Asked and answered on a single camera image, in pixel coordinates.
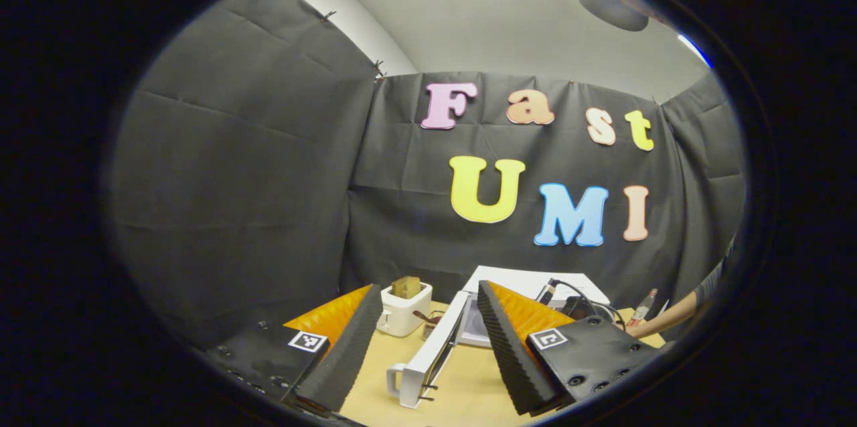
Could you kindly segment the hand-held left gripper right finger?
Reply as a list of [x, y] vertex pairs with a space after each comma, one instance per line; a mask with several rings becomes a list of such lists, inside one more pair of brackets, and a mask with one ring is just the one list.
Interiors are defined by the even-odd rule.
[[536, 417], [611, 390], [661, 351], [600, 315], [572, 319], [488, 280], [479, 282], [477, 306], [521, 415]]

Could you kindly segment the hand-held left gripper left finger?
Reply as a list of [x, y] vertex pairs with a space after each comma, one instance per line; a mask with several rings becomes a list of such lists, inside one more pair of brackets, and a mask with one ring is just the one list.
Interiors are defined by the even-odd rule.
[[380, 315], [382, 288], [369, 284], [286, 323], [259, 321], [206, 356], [273, 402], [333, 414], [355, 384]]

